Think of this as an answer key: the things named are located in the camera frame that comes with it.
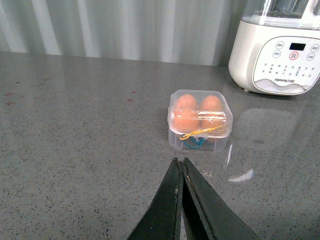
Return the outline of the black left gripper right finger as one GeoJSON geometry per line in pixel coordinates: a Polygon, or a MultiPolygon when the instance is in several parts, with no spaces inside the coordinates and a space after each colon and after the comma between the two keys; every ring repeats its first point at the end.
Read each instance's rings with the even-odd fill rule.
{"type": "Polygon", "coordinates": [[[258,240],[186,157],[183,169],[183,220],[188,240],[258,240]]]}

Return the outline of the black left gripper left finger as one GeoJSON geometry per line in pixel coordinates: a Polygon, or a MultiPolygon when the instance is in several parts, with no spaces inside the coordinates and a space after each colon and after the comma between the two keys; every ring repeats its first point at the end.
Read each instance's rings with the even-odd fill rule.
{"type": "Polygon", "coordinates": [[[182,164],[174,158],[146,213],[129,240],[179,240],[184,177],[182,164]]]}

